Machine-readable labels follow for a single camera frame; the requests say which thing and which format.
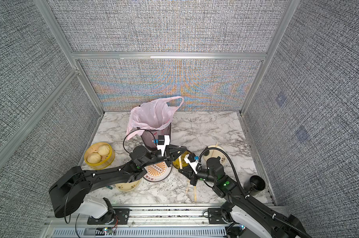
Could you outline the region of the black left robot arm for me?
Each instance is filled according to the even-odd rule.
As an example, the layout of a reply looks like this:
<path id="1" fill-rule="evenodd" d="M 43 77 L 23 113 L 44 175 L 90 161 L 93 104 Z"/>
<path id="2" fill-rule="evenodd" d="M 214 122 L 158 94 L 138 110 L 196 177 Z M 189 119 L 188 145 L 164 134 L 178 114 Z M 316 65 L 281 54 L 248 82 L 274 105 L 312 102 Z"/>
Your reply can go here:
<path id="1" fill-rule="evenodd" d="M 164 162 L 168 167 L 187 151 L 185 146 L 168 145 L 164 151 L 148 151 L 142 145 L 137 146 L 126 164 L 103 170 L 83 170 L 72 167 L 49 189 L 49 195 L 56 218 L 64 218 L 77 211 L 85 196 L 99 188 L 133 182 L 147 173 L 147 166 Z"/>

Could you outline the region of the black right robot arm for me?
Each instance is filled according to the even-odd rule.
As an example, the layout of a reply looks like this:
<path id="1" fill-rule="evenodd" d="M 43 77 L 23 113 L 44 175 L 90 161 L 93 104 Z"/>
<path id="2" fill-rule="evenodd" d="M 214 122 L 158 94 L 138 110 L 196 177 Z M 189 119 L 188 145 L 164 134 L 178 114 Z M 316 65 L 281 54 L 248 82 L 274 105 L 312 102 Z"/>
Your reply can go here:
<path id="1" fill-rule="evenodd" d="M 301 222 L 294 216 L 286 217 L 258 201 L 224 171 L 220 157 L 209 158 L 203 168 L 200 158 L 194 154 L 186 155 L 188 166 L 179 170 L 190 180 L 191 185 L 198 181 L 212 183 L 212 190 L 226 200 L 221 206 L 222 217 L 228 222 L 244 225 L 260 238 L 309 238 Z"/>

